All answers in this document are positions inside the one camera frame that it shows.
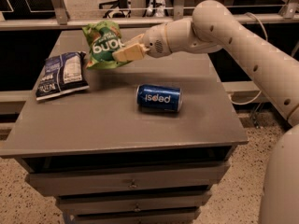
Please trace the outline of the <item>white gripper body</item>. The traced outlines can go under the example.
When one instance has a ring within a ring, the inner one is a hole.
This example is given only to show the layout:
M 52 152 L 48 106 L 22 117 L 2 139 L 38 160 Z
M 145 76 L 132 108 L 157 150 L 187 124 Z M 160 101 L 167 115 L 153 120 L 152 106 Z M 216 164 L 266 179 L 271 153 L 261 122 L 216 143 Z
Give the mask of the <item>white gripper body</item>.
M 171 50 L 167 42 L 165 23 L 150 27 L 144 33 L 142 41 L 148 49 L 148 55 L 151 57 L 161 58 L 171 54 Z

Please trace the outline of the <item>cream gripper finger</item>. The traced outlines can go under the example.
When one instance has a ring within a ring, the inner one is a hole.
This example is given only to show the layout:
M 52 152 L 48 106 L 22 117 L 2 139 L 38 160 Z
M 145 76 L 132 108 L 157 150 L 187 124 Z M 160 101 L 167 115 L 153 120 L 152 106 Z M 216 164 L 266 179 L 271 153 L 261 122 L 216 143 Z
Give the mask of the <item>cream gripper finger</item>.
M 135 43 L 114 51 L 112 56 L 117 62 L 130 62 L 142 60 L 148 51 L 144 44 Z
M 123 43 L 124 47 L 126 49 L 131 49 L 131 48 L 144 48 L 144 43 L 143 43 L 143 34 L 137 35 L 130 40 L 126 41 Z

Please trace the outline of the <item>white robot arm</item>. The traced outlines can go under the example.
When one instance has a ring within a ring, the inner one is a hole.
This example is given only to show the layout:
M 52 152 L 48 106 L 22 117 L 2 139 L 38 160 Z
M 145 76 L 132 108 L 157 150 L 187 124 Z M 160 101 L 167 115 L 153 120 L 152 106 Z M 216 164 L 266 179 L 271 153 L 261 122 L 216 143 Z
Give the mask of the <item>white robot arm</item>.
M 189 18 L 149 28 L 112 53 L 118 62 L 174 52 L 225 49 L 291 124 L 270 155 L 259 224 L 299 224 L 299 62 L 244 27 L 221 3 L 206 0 Z

